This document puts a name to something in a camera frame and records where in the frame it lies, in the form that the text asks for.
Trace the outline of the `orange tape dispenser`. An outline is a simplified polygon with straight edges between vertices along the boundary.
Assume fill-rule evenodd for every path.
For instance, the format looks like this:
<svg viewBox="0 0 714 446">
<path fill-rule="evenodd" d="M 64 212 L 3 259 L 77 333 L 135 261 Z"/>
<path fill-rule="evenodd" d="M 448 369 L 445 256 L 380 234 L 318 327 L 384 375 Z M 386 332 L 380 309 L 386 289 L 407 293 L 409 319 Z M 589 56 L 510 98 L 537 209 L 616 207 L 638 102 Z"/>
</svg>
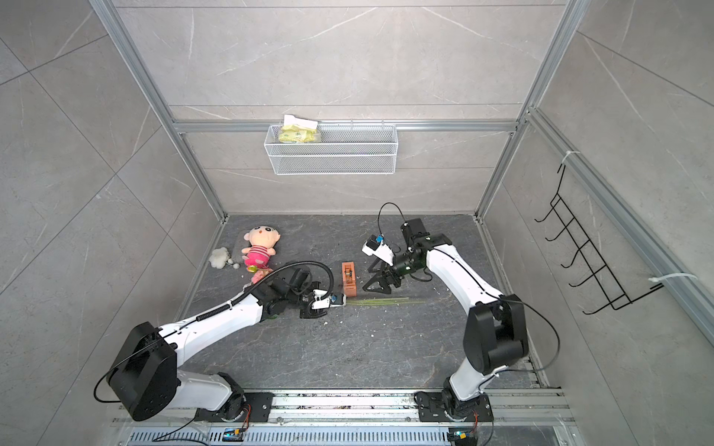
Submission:
<svg viewBox="0 0 714 446">
<path fill-rule="evenodd" d="M 342 269 L 342 286 L 343 293 L 347 298 L 357 297 L 357 280 L 356 270 L 353 262 L 343 262 Z"/>
</svg>

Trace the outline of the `artificial pink flower bouquet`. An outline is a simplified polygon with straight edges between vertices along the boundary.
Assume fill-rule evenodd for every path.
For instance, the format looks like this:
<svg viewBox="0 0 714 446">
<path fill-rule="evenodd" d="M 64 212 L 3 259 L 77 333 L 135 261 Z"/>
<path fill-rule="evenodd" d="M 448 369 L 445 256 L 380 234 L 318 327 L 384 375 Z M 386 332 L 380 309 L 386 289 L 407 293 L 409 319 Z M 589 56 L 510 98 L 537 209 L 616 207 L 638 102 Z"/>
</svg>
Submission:
<svg viewBox="0 0 714 446">
<path fill-rule="evenodd" d="M 308 267 L 297 267 L 281 271 L 271 278 L 268 273 L 261 272 L 260 280 L 245 291 L 258 301 L 263 308 L 264 319 L 275 319 L 279 314 L 290 308 L 299 311 L 300 296 L 309 288 L 325 290 L 320 282 L 312 278 Z M 410 304 L 424 304 L 426 300 L 420 297 L 383 297 L 383 298 L 347 298 L 345 306 L 381 307 Z"/>
</svg>

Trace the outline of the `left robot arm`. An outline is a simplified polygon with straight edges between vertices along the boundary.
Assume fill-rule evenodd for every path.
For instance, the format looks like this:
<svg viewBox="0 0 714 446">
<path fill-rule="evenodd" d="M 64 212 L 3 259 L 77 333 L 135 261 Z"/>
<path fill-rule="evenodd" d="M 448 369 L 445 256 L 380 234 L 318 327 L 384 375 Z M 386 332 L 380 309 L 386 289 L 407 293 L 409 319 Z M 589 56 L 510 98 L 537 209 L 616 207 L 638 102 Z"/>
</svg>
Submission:
<svg viewBox="0 0 714 446">
<path fill-rule="evenodd" d="M 167 409 L 193 409 L 223 421 L 247 414 L 243 388 L 227 373 L 185 372 L 197 353 L 242 329 L 297 307 L 303 318 L 320 318 L 335 286 L 322 262 L 292 262 L 268 273 L 235 297 L 210 310 L 155 327 L 136 325 L 104 380 L 131 419 L 142 422 Z"/>
</svg>

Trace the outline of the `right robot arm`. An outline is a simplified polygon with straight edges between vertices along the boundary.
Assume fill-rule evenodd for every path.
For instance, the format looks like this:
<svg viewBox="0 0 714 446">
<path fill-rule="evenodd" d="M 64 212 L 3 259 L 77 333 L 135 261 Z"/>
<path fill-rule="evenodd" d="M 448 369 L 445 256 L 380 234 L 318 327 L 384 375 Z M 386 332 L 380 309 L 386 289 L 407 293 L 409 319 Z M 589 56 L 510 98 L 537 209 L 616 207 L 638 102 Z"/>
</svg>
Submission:
<svg viewBox="0 0 714 446">
<path fill-rule="evenodd" d="M 402 285 L 403 278 L 426 269 L 457 298 L 467 316 L 466 358 L 446 380 L 442 401 L 447 417 L 462 420 L 486 403 L 485 388 L 498 374 L 529 354 L 524 303 L 490 285 L 448 237 L 427 232 L 421 219 L 405 221 L 401 232 L 405 251 L 398 254 L 381 235 L 366 240 L 362 251 L 377 260 L 368 269 L 372 277 L 363 289 L 388 295 Z"/>
</svg>

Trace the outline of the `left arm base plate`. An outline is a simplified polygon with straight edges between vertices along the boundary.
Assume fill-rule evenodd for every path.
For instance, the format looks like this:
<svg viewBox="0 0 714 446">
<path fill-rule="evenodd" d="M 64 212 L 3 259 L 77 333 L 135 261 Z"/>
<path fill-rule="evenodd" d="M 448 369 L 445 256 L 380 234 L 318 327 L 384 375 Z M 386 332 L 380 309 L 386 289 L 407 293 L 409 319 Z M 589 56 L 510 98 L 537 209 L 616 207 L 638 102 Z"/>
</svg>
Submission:
<svg viewBox="0 0 714 446">
<path fill-rule="evenodd" d="M 231 397 L 216 412 L 197 409 L 196 421 L 238 423 L 248 419 L 249 423 L 265 423 L 270 418 L 274 394 L 271 392 L 247 392 L 241 398 Z"/>
</svg>

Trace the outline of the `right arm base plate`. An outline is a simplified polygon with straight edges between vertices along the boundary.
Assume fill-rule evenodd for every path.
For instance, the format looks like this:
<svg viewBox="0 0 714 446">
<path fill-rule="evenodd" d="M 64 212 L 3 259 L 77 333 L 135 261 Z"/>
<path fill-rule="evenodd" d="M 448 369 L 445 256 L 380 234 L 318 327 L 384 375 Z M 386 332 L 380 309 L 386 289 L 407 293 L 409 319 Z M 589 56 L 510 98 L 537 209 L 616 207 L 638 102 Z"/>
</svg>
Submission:
<svg viewBox="0 0 714 446">
<path fill-rule="evenodd" d="M 418 391 L 414 402 L 421 422 L 492 422 L 489 397 L 480 394 L 468 401 L 458 400 L 450 390 Z"/>
</svg>

